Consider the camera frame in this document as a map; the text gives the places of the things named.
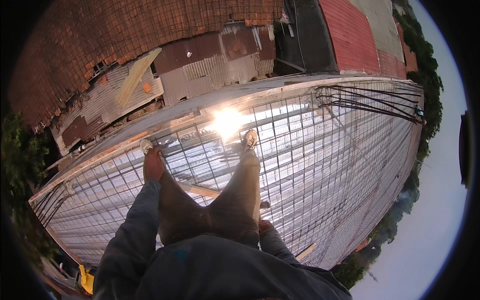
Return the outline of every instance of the shoe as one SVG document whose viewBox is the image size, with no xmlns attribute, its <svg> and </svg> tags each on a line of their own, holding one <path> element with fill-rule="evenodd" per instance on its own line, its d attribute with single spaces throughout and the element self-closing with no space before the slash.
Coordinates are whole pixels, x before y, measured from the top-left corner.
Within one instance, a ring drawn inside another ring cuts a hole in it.
<svg viewBox="0 0 480 300">
<path fill-rule="evenodd" d="M 148 150 L 153 149 L 153 144 L 151 141 L 143 139 L 140 141 L 140 149 L 146 155 L 148 153 Z"/>
<path fill-rule="evenodd" d="M 257 131 L 254 130 L 254 129 L 251 129 L 251 130 L 247 131 L 247 133 L 243 137 L 243 141 L 242 141 L 243 152 L 254 150 L 255 149 L 255 144 L 257 143 L 257 141 L 258 141 Z"/>
</svg>

